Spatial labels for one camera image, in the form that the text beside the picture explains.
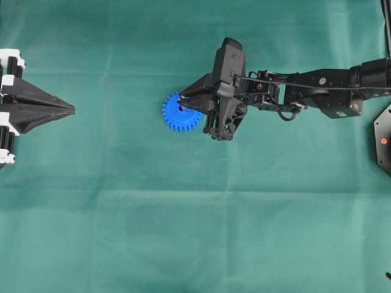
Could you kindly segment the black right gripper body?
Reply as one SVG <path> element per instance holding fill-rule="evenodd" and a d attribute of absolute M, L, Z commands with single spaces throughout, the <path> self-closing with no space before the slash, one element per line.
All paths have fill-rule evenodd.
<path fill-rule="evenodd" d="M 244 92 L 240 77 L 245 76 L 245 54 L 242 44 L 225 38 L 216 52 L 211 74 L 211 92 L 217 109 L 208 115 L 204 133 L 214 140 L 232 140 L 243 118 L 247 105 L 235 95 Z"/>

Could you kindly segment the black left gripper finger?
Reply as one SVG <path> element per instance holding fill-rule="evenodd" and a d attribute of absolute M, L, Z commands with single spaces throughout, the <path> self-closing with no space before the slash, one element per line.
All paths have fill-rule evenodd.
<path fill-rule="evenodd" d="M 64 109 L 75 110 L 75 107 L 66 101 L 51 95 L 33 84 L 25 81 L 24 79 L 14 77 L 13 93 L 17 101 L 35 104 L 40 106 L 53 106 Z"/>
<path fill-rule="evenodd" d="M 15 104 L 12 109 L 12 126 L 21 134 L 32 129 L 75 114 L 75 108 L 42 106 L 33 104 Z"/>

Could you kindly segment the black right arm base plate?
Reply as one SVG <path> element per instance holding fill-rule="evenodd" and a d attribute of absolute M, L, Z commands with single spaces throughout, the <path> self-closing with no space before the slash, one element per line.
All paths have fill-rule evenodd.
<path fill-rule="evenodd" d="M 390 176 L 390 105 L 374 120 L 376 159 L 378 166 Z"/>

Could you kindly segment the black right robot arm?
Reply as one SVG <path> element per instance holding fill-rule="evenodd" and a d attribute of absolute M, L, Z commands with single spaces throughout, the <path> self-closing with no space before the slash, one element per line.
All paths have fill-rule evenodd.
<path fill-rule="evenodd" d="M 245 70 L 242 44 L 225 38 L 213 70 L 182 90 L 178 104 L 206 115 L 203 129 L 214 140 L 232 140 L 249 106 L 292 121 L 308 107 L 329 118 L 360 116 L 365 100 L 390 95 L 390 59 L 349 69 L 282 74 Z"/>

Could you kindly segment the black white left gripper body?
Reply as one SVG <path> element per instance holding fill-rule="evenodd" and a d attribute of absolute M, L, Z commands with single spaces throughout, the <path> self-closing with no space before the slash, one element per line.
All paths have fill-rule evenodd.
<path fill-rule="evenodd" d="M 19 49 L 1 48 L 1 90 L 13 86 L 15 79 L 22 77 L 25 65 Z M 20 135 L 10 122 L 15 103 L 13 96 L 1 93 L 1 167 L 15 163 L 13 149 L 15 138 Z"/>

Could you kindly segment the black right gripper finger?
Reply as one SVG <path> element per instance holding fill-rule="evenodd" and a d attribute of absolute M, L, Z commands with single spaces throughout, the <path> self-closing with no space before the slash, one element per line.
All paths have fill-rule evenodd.
<path fill-rule="evenodd" d="M 212 73 L 207 73 L 196 80 L 193 84 L 187 86 L 180 92 L 181 98 L 192 98 L 201 95 L 214 95 L 214 87 L 212 83 Z"/>
<path fill-rule="evenodd" d="M 216 102 L 213 99 L 208 97 L 192 97 L 180 99 L 178 101 L 179 105 L 196 110 L 198 112 L 209 112 L 216 110 Z"/>

